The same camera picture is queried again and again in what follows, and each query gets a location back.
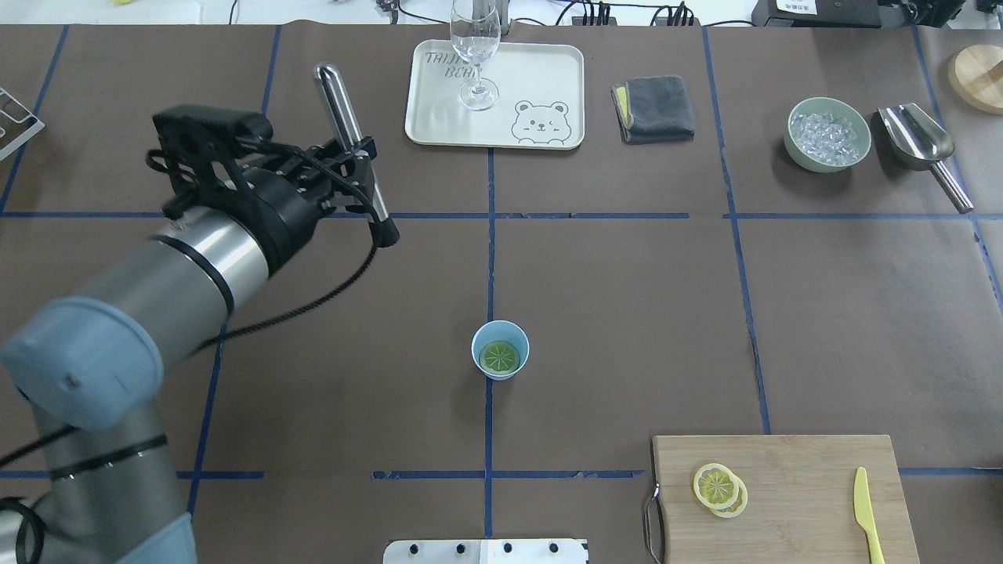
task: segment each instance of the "cutting board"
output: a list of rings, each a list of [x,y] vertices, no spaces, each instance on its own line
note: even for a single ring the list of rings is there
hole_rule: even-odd
[[[666,564],[869,564],[854,518],[854,476],[868,469],[878,536],[889,564],[919,564],[888,436],[655,437]],[[745,483],[748,506],[732,519],[693,495],[693,474],[717,462]]]

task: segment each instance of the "scoop handle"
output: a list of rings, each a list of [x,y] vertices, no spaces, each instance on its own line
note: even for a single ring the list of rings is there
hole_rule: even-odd
[[[954,204],[959,214],[967,214],[975,209],[972,206],[971,198],[968,197],[968,194],[965,194],[965,189],[961,188],[958,180],[954,178],[954,175],[951,174],[951,171],[948,170],[947,165],[943,161],[934,163],[934,166],[930,168],[930,172],[937,178],[937,182],[940,183],[944,189],[944,193],[951,199],[951,203]]]

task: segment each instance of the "blue paper cup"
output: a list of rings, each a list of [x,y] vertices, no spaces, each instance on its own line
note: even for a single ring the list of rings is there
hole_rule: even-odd
[[[516,365],[516,369],[504,375],[494,373],[480,365],[480,352],[484,347],[496,341],[509,343],[519,353],[519,363]],[[512,321],[491,321],[481,325],[473,334],[473,340],[470,342],[470,356],[473,357],[473,363],[476,364],[477,369],[485,376],[493,380],[507,380],[522,370],[527,359],[530,358],[530,339],[526,336],[526,331]]]

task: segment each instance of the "cutting board handle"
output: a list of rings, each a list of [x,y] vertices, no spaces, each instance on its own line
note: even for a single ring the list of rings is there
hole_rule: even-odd
[[[651,557],[655,560],[656,564],[662,564],[662,561],[658,558],[658,554],[655,553],[655,544],[654,544],[653,535],[652,535],[652,530],[653,529],[651,527],[651,506],[654,505],[656,508],[658,508],[657,509],[657,511],[658,511],[658,521],[659,521],[660,524],[664,523],[665,519],[664,519],[664,516],[662,515],[661,497],[662,497],[662,487],[658,484],[658,482],[655,482],[655,491],[652,492],[651,497],[648,498],[648,501],[644,504],[644,515],[643,515],[644,543],[645,543],[645,545],[647,545],[647,547],[648,547],[648,553],[651,554]],[[665,536],[665,532],[664,532],[664,528],[663,527],[659,527],[658,530],[662,531],[662,535],[663,535],[662,536],[662,542],[665,545],[665,556],[666,556],[666,559],[668,559],[669,546],[668,546],[668,544],[665,543],[665,539],[668,538],[668,537]]]

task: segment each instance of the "gray towel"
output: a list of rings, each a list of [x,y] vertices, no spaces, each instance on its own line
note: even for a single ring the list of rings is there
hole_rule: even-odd
[[[681,76],[631,78],[613,86],[613,101],[625,143],[693,138],[693,107]]]

